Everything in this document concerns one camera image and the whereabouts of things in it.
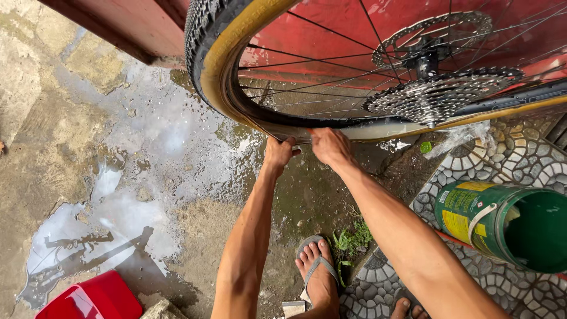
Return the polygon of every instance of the disc brake rotor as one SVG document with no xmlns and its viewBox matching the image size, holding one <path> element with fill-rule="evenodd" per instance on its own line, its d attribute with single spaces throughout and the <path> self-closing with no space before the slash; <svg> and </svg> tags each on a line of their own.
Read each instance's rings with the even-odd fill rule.
<svg viewBox="0 0 567 319">
<path fill-rule="evenodd" d="M 517 83 L 522 76 L 523 72 L 514 68 L 444 73 L 376 93 L 366 99 L 362 108 L 434 127 L 459 108 Z"/>
<path fill-rule="evenodd" d="M 445 23 L 444 26 L 432 28 L 437 24 Z M 470 24 L 474 27 L 474 31 L 459 30 L 457 27 L 465 27 L 465 24 Z M 372 62 L 384 69 L 404 68 L 404 60 L 411 58 L 418 54 L 418 51 L 413 53 L 415 43 L 418 43 L 422 37 L 427 37 L 428 43 L 435 45 L 438 42 L 444 42 L 448 45 L 446 54 L 441 55 L 439 60 L 443 60 L 450 54 L 462 52 L 472 44 L 482 40 L 484 37 L 475 36 L 483 33 L 488 33 L 492 29 L 492 19 L 489 15 L 478 11 L 470 12 L 452 12 L 435 16 L 417 22 L 416 24 L 401 29 L 393 34 L 391 37 L 382 42 L 372 55 Z"/>
</svg>

